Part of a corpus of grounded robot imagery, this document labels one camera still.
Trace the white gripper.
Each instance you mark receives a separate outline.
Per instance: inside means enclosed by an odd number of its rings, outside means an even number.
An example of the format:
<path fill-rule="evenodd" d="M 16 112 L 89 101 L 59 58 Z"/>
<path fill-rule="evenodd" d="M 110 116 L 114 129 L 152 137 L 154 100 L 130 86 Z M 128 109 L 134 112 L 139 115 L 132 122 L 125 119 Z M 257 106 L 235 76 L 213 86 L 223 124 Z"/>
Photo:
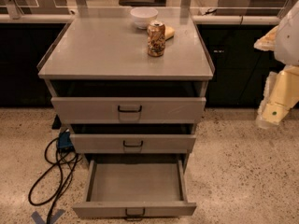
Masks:
<path fill-rule="evenodd" d="M 258 108 L 256 124 L 263 129 L 278 126 L 299 102 L 299 1 L 281 20 L 253 45 L 273 51 L 275 58 L 287 64 L 279 73 L 270 72 Z"/>

